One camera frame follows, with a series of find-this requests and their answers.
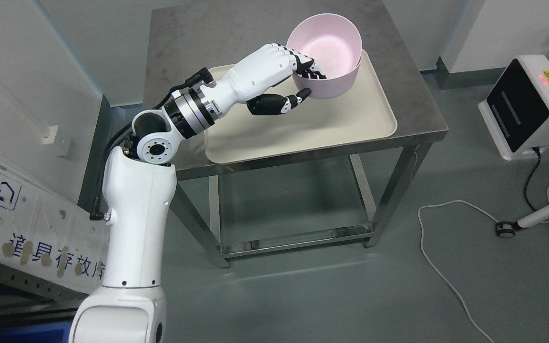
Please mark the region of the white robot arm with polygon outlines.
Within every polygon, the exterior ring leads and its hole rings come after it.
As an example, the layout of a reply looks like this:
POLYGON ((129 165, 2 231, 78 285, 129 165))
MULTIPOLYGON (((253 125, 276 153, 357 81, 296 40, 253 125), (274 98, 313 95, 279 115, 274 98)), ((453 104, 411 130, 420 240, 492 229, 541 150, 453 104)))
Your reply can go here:
POLYGON ((212 126, 217 110, 202 68, 142 111, 105 146, 91 220, 110 226, 105 274, 79 306, 71 343, 159 343, 166 329, 161 286, 166 217, 176 191, 171 160, 181 141, 212 126))

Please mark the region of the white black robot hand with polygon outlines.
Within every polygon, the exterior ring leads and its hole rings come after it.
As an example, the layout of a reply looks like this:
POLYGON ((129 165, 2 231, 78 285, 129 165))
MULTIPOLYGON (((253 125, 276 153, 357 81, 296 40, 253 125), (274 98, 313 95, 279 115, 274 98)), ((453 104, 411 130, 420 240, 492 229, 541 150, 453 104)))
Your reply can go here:
POLYGON ((278 43, 269 43, 231 67, 213 87, 200 89, 211 102, 218 119, 235 104, 246 104, 253 115, 288 113, 311 95, 308 88, 296 95, 272 95, 266 91, 292 74, 310 80, 325 80, 325 70, 311 57, 278 43))

